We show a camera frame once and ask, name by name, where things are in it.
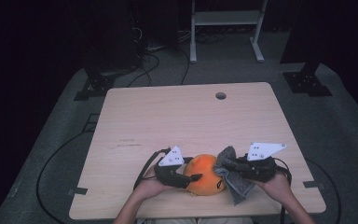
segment floor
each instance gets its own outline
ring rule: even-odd
[[[164,49],[145,55],[143,65],[146,71],[151,70],[149,78],[140,76],[145,71],[138,69],[117,78],[114,88],[268,82],[327,206],[325,212],[312,216],[317,223],[336,223],[338,219],[339,223],[358,223],[358,105],[339,76],[323,64],[316,76],[333,96],[292,93],[282,73],[299,71],[303,64],[280,64],[289,33],[260,35],[263,63],[255,59],[250,35],[220,35],[221,41],[198,44],[198,61],[192,64],[188,64],[188,43],[180,46],[183,51]],[[92,132],[83,129],[98,121],[104,100],[74,101],[86,81],[86,73],[79,70],[67,84],[0,208],[0,223],[111,223],[68,216],[92,139]],[[261,224],[279,222],[278,216],[253,219]]]

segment wire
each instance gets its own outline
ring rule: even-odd
[[[139,183],[141,183],[141,181],[143,179],[147,178],[147,177],[144,177],[144,175],[147,171],[147,168],[149,168],[150,164],[152,163],[152,161],[154,161],[156,159],[156,157],[159,155],[159,153],[165,153],[165,155],[167,155],[170,151],[171,151],[170,148],[166,148],[166,149],[162,149],[160,151],[156,151],[153,153],[153,155],[145,163],[145,166],[144,166],[144,168],[142,168],[141,173],[139,173],[138,178],[136,178],[135,183],[133,184],[133,189],[136,189],[136,187],[138,187]]]
[[[67,146],[69,143],[71,143],[72,141],[74,141],[75,139],[77,139],[79,136],[83,135],[83,133],[90,133],[91,130],[94,130],[95,127],[91,127],[89,129],[87,129],[86,131],[82,131],[81,133],[75,135],[74,137],[70,138],[68,141],[66,141],[65,143],[63,143],[59,148],[57,148],[53,154],[51,154],[51,156],[48,158],[48,160],[45,162],[42,170],[39,173],[39,176],[37,177],[36,180],[36,199],[39,202],[40,207],[43,209],[43,211],[48,214],[49,217],[51,217],[52,219],[54,219],[56,222],[60,223],[60,224],[64,224],[64,222],[62,220],[60,220],[59,218],[55,217],[54,215],[52,215],[49,210],[46,208],[46,206],[43,204],[42,199],[40,198],[40,192],[39,192],[39,185],[40,185],[40,180],[42,178],[43,173],[45,172],[46,167],[48,166],[48,164],[50,163],[50,161],[54,158],[55,155],[57,155],[58,152],[60,152],[65,146]]]
[[[142,179],[143,179],[143,180],[152,180],[153,178],[156,178],[156,176],[153,175],[153,176],[149,176],[149,177],[143,177]]]
[[[284,166],[286,166],[286,170],[284,168],[282,168],[281,166],[277,166],[277,170],[286,174],[287,181],[289,182],[289,186],[291,186],[292,185],[292,174],[290,174],[289,166],[286,164],[286,162],[284,162],[281,159],[278,159],[278,158],[273,158],[273,159],[275,161],[280,161],[281,163],[284,164]],[[282,205],[281,206],[281,216],[280,216],[280,223],[281,224],[284,224],[284,217],[286,216],[285,210],[286,209]]]
[[[149,75],[149,72],[153,71],[155,68],[158,67],[158,65],[159,65],[159,58],[158,58],[157,56],[153,55],[153,54],[147,54],[147,55],[148,55],[148,56],[151,56],[151,57],[153,57],[153,58],[155,58],[155,59],[157,60],[156,64],[155,64],[150,70],[145,70],[145,69],[144,69],[144,66],[142,65],[142,68],[144,69],[144,72],[143,72],[141,75],[139,75],[139,76],[137,76],[136,78],[134,78],[134,79],[130,82],[130,84],[128,84],[127,88],[130,87],[130,86],[132,85],[132,83],[134,83],[134,82],[136,81],[136,79],[138,79],[138,78],[140,78],[140,77],[142,77],[142,76],[144,76],[144,75],[147,75],[147,77],[148,77],[148,79],[149,79],[149,85],[151,85],[151,77],[150,77],[150,75]]]
[[[138,37],[138,40],[134,40],[135,43],[138,43],[138,41],[140,41],[142,39],[142,36],[143,36],[143,33],[142,33],[142,30],[139,29],[138,27],[132,27],[132,30],[137,30],[139,31],[139,37]]]
[[[214,43],[217,43],[217,42],[220,42],[220,41],[223,41],[226,39],[225,33],[222,33],[220,35],[222,37],[219,37],[218,35],[208,35],[206,33],[200,33],[196,36],[196,41],[198,44],[203,44],[203,45],[214,44]]]
[[[331,178],[331,176],[325,171],[325,169],[321,165],[319,165],[315,161],[312,161],[312,160],[310,160],[308,158],[305,158],[305,160],[310,162],[310,163],[312,163],[316,167],[318,167],[326,175],[326,177],[330,181],[331,185],[333,186],[334,192],[335,192],[336,197],[337,197],[337,209],[338,209],[338,211],[337,211],[336,223],[338,224],[340,222],[340,220],[341,220],[341,199],[339,197],[338,188],[336,186],[336,183],[333,181],[333,178]]]
[[[189,39],[191,37],[191,32],[190,31],[179,31],[179,43],[184,42],[185,40]]]
[[[182,49],[179,49],[179,50],[180,50],[182,53],[185,54],[186,59],[187,59],[187,67],[186,67],[185,75],[182,77],[182,81],[181,81],[181,83],[180,83],[180,85],[183,85],[184,82],[185,82],[185,78],[186,78],[186,76],[187,76],[187,73],[188,73],[188,68],[190,67],[190,59],[188,58],[188,55],[185,53],[184,50],[182,50]]]

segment human hand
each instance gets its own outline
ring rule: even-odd
[[[295,223],[315,223],[310,214],[307,213],[307,211],[296,198],[295,194],[290,189],[289,181],[287,180],[286,175],[283,173],[278,172],[266,183],[255,180],[249,181],[264,190],[271,199],[280,203],[287,210],[290,216],[292,216]]]
[[[133,193],[142,199],[148,199],[158,196],[161,192],[168,189],[175,189],[175,187],[163,185],[156,178],[154,171],[155,165],[151,166],[145,173],[141,183],[136,187]]]
[[[281,172],[277,172],[277,174],[266,183],[255,180],[249,181],[264,190],[270,198],[278,203],[285,203],[286,200],[295,197],[290,189],[286,175]]]

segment table top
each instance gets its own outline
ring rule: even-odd
[[[106,95],[78,183],[87,193],[75,195],[70,217],[116,217],[155,151],[179,146],[184,157],[217,156],[233,146],[239,157],[249,151],[252,142],[286,144],[274,157],[289,166],[292,191],[309,213],[325,210],[320,191],[304,187],[313,177],[268,83],[112,89]],[[137,217],[235,217],[280,211],[281,205],[259,187],[235,206],[228,190],[193,196],[174,189],[145,201]]]

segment metal stand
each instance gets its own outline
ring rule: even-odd
[[[300,72],[283,73],[293,93],[307,93],[309,96],[332,96],[327,87],[315,76],[320,63],[305,63]]]
[[[78,91],[74,101],[87,101],[89,97],[105,96],[113,88],[117,77],[126,75],[132,70],[119,72],[101,72],[97,68],[85,68],[89,77],[81,91]]]
[[[190,61],[197,62],[196,50],[196,26],[198,25],[246,25],[255,24],[255,36],[250,37],[255,57],[259,63],[264,62],[264,57],[258,47],[257,41],[260,35],[261,25],[264,20],[268,0],[264,0],[260,10],[250,11],[206,11],[196,12],[196,0],[191,7],[191,42]]]

